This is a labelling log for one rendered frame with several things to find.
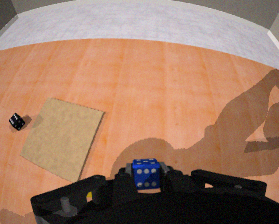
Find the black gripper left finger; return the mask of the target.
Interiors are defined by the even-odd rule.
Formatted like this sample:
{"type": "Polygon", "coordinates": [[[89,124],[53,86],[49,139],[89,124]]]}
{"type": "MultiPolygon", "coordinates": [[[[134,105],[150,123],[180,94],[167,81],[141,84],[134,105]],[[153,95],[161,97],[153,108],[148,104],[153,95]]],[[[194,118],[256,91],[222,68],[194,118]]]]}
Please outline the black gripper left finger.
{"type": "Polygon", "coordinates": [[[30,201],[36,223],[63,224],[68,219],[111,200],[113,207],[141,199],[133,179],[132,166],[133,163],[126,163],[126,168],[120,168],[112,180],[106,180],[103,175],[93,175],[33,196],[30,201]],[[87,202],[89,192],[92,194],[92,200],[87,202]]]}

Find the black die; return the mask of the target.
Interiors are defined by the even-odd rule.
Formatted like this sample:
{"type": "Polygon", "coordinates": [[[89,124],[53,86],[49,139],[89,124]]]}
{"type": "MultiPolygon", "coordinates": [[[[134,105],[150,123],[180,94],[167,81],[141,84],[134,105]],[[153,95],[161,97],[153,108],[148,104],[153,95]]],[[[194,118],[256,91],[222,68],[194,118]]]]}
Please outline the black die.
{"type": "Polygon", "coordinates": [[[12,125],[12,127],[14,127],[18,131],[25,124],[24,120],[17,113],[14,113],[14,115],[9,119],[9,122],[12,125]]]}

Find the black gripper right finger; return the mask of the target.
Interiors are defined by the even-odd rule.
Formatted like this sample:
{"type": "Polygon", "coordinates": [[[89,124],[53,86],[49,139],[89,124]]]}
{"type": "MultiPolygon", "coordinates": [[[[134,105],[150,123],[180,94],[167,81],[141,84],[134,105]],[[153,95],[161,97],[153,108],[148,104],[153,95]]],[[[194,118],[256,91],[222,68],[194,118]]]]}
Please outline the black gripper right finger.
{"type": "Polygon", "coordinates": [[[183,175],[182,171],[174,170],[171,166],[166,166],[164,162],[158,163],[160,164],[160,191],[167,191],[168,188],[171,191],[205,188],[206,183],[213,187],[247,189],[264,196],[266,193],[267,184],[263,181],[239,178],[201,169],[191,171],[191,176],[183,175]]]}

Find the tan flat mat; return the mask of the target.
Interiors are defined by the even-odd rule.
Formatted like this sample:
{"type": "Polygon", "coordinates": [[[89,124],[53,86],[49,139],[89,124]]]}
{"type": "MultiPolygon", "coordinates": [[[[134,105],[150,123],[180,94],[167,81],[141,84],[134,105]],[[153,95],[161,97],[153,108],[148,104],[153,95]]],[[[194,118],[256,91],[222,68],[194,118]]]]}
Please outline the tan flat mat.
{"type": "Polygon", "coordinates": [[[103,114],[48,97],[20,155],[62,178],[77,182],[103,114]]]}

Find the blue die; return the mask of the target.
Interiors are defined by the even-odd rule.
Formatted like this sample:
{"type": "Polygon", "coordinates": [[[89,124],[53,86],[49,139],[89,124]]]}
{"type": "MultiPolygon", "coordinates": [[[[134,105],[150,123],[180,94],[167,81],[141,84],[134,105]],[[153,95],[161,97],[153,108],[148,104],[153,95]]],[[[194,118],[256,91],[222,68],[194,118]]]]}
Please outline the blue die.
{"type": "Polygon", "coordinates": [[[137,190],[160,188],[160,164],[156,159],[134,159],[132,167],[137,190]]]}

